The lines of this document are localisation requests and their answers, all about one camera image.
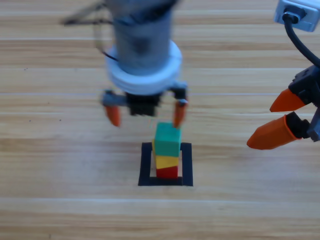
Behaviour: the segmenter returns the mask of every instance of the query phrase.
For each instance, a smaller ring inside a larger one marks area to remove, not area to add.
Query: power adapter
[[[292,27],[305,32],[314,32],[320,19],[320,0],[279,0],[273,20],[284,25],[283,15],[290,6],[303,9],[305,12],[305,16]]]

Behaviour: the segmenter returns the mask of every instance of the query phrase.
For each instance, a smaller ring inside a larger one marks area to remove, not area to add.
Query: yellow block
[[[179,157],[175,156],[155,156],[156,169],[166,169],[179,165]]]

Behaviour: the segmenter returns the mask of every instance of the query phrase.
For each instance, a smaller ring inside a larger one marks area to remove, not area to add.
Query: block tower
[[[159,122],[152,141],[157,178],[178,178],[180,146],[181,129],[175,128],[170,122]]]

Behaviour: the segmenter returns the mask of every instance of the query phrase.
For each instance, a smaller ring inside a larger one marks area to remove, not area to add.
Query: table surface
[[[109,124],[91,27],[59,25],[89,3],[0,1],[0,239],[318,240],[318,143],[246,145],[284,115],[271,104],[311,65],[273,22],[277,1],[184,0],[175,12],[194,187],[138,186],[141,144],[171,120],[173,99],[157,118],[122,109],[122,127]],[[296,32],[320,54],[318,30]]]

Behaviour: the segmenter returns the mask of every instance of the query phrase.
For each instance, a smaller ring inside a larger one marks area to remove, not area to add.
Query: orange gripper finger
[[[286,121],[287,115],[260,126],[247,142],[248,147],[258,150],[271,150],[300,138],[291,132]]]
[[[175,103],[173,117],[173,126],[175,128],[179,128],[181,123],[184,121],[187,113],[187,105],[187,103],[181,105],[179,101]]]
[[[105,106],[105,115],[108,117],[112,125],[120,127],[121,115],[118,106]]]
[[[272,104],[270,111],[271,112],[287,112],[295,111],[297,109],[305,106],[304,102],[301,99],[292,93],[289,88],[280,93]]]

